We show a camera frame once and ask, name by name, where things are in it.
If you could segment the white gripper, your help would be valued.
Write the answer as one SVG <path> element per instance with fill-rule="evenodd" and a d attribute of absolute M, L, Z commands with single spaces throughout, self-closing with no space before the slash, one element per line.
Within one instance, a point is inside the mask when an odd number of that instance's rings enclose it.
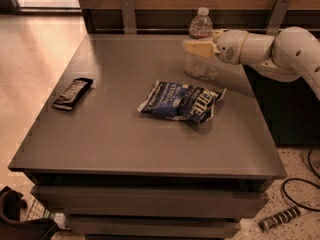
<path fill-rule="evenodd" d="M 221 29 L 211 32 L 211 40 L 184 40 L 182 47 L 188 53 L 204 58 L 216 57 L 223 63 L 237 65 L 240 63 L 242 46 L 248 36 L 247 31 Z"/>

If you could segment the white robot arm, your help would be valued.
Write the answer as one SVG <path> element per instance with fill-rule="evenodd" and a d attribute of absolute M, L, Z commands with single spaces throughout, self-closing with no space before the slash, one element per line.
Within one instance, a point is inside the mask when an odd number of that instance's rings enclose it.
<path fill-rule="evenodd" d="M 267 78 L 292 82 L 302 77 L 320 99 L 320 42 L 306 29 L 289 27 L 276 37 L 242 30 L 216 30 L 208 38 L 187 39 L 184 50 L 221 62 L 248 65 Z"/>

